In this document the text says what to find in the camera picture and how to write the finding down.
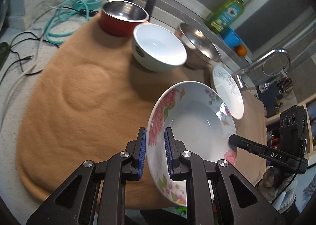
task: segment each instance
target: orange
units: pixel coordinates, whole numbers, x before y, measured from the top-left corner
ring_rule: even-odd
[[[245,55],[247,55],[247,50],[246,50],[246,48],[244,47],[244,45],[238,45],[238,46],[236,46],[235,48],[235,51],[236,51],[236,53],[239,55],[239,56],[241,56],[241,57],[244,57]]]

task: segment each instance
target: chrome faucet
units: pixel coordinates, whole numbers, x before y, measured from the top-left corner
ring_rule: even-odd
[[[247,90],[247,89],[255,89],[255,88],[248,88],[246,86],[246,84],[244,83],[244,81],[242,80],[242,77],[244,75],[247,74],[247,72],[249,72],[250,70],[255,70],[257,68],[259,68],[260,66],[264,66],[265,63],[270,60],[272,57],[274,57],[275,55],[278,54],[284,54],[287,57],[287,63],[284,67],[282,67],[282,69],[277,72],[274,75],[271,75],[271,77],[277,77],[276,79],[274,79],[273,81],[269,82],[269,83],[264,83],[259,85],[259,89],[261,90],[261,92],[267,90],[269,88],[269,86],[273,83],[275,83],[276,81],[280,80],[283,77],[287,77],[287,70],[289,69],[290,65],[291,65],[291,57],[290,54],[287,50],[285,49],[274,49],[271,50],[269,53],[263,55],[262,57],[258,58],[257,60],[255,60],[253,63],[249,64],[249,66],[246,66],[245,68],[241,68],[239,69],[237,72],[233,73],[231,76],[233,77],[233,79],[235,80],[235,82],[237,83],[238,88],[243,91],[243,90]]]

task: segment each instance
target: metal bowl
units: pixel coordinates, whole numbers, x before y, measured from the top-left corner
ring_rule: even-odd
[[[192,69],[212,68],[222,60],[213,42],[191,25],[181,23],[175,35],[184,45],[188,55],[186,65]]]
[[[135,3],[110,0],[102,7],[100,26],[111,35],[127,36],[133,34],[138,24],[148,19],[148,13]]]

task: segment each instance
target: green soap bottle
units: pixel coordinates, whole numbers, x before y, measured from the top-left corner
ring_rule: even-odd
[[[244,12],[246,0],[230,0],[217,12],[209,14],[205,19],[205,25],[213,32],[219,34],[234,22]]]

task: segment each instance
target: metal screw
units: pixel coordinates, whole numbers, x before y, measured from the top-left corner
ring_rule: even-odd
[[[190,157],[192,154],[191,154],[190,151],[183,151],[183,152],[182,152],[182,155],[183,155],[184,157]]]
[[[226,167],[226,166],[228,165],[228,161],[226,161],[225,159],[221,159],[221,160],[219,161],[219,165],[220,165],[220,166],[223,166],[223,167]]]
[[[83,166],[84,167],[91,167],[93,165],[93,162],[91,160],[84,161]]]
[[[121,157],[128,157],[129,155],[130,155],[129,152],[127,152],[127,151],[123,151],[120,153]]]

